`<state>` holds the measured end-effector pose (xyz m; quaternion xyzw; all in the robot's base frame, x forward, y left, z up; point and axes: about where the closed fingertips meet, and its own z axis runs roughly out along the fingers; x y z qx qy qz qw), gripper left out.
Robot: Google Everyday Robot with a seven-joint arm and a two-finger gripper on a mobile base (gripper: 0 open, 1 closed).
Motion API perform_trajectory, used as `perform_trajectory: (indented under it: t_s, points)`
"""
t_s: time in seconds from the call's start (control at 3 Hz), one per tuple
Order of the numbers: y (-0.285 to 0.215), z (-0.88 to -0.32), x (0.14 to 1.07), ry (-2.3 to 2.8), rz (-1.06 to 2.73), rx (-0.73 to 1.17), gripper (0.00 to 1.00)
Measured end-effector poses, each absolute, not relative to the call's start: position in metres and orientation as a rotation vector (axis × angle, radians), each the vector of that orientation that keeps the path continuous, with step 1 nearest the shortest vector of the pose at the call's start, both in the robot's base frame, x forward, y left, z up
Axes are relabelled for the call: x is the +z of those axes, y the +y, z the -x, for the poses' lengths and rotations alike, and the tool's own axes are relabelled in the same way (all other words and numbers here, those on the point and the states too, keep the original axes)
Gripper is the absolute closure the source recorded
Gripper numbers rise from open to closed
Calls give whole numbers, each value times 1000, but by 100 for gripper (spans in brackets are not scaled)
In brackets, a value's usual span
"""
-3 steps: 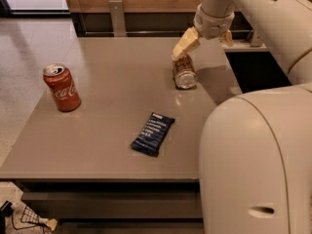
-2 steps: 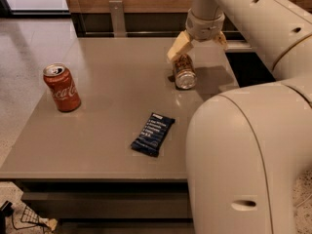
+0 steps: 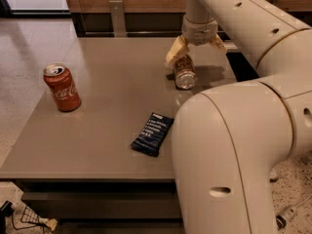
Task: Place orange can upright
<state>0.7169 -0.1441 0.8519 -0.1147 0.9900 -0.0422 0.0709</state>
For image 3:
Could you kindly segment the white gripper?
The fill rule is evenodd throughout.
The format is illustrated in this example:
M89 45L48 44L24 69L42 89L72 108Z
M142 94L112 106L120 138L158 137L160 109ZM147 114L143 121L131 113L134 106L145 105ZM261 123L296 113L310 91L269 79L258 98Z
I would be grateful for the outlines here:
M214 19L209 22L199 23L192 22L187 16L184 16L181 32L182 35L174 40L166 55L166 65L171 65L188 54L188 43L199 46L210 42L214 48L224 54L227 53L222 40L217 35L217 22Z

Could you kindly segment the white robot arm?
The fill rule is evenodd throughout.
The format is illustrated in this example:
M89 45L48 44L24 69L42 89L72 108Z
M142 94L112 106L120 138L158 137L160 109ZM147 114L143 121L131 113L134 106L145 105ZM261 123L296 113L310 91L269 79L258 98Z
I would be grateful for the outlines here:
M186 234L278 234L269 176L311 149L311 28L265 0L187 0L182 33L221 27L256 71L187 100L172 129Z

